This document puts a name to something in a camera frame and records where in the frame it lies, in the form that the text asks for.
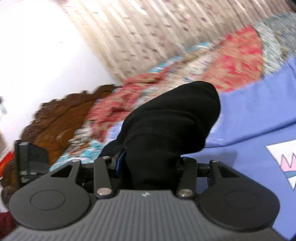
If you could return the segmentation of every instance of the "folded black garment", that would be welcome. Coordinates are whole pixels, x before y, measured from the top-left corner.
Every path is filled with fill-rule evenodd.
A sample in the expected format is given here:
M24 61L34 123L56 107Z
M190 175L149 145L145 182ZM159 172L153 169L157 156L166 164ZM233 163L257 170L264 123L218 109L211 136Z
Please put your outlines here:
M126 148L126 165L136 189L172 189L180 155L203 149L220 113L212 84L196 81L179 86L135 109L125 119L116 140L100 156Z

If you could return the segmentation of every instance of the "wooden bed frame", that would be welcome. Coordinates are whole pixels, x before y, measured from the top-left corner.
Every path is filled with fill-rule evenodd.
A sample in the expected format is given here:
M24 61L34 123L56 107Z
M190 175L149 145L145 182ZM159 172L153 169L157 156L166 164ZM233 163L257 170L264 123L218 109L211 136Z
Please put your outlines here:
M31 142L48 151L49 164L52 165L69 147L68 141L75 130L83 125L84 119L97 99L103 99L117 88L115 85L103 85L93 94L87 91L69 94L63 99L42 103L35 119L24 128L21 140ZM15 179L14 161L6 164L1 185L18 188Z

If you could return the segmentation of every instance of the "red fabric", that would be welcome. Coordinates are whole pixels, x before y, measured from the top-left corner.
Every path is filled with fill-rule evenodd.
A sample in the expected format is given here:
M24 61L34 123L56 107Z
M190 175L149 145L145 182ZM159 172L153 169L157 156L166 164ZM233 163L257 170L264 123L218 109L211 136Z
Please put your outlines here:
M7 163L9 163L14 157L13 152L9 152L4 158L3 160L0 162L0 177L2 177L2 172L4 170L4 167Z
M16 222L9 211L0 213L0 239L8 235L16 226Z
M263 69L262 45L256 30L250 26L227 35L202 80L220 92L233 91L259 80Z
M104 141L108 129L114 123L124 120L133 110L133 105L143 90L164 79L169 68L167 67L160 73L130 77L125 80L120 90L94 105L86 118L88 121L93 121L91 128L94 136L99 141Z

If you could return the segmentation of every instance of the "bed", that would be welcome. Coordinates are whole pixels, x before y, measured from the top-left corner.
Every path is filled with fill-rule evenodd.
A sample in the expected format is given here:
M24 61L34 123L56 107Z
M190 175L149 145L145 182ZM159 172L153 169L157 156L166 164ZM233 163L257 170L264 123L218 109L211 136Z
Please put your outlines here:
M73 158L93 162L120 132L125 117L154 97L192 81L212 83L221 114L198 162L219 159L267 186L281 203L274 228L296 233L296 14L264 18L253 25L186 49L123 85L101 86L44 103L21 136L47 149L51 170ZM14 167L2 185L14 186Z

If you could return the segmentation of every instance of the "curtain fold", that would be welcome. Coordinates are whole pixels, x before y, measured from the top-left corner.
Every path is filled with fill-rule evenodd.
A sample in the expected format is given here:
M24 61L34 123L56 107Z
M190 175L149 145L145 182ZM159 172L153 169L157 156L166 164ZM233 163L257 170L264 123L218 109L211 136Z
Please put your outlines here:
M121 81L193 44L216 41L273 14L285 0L57 0Z

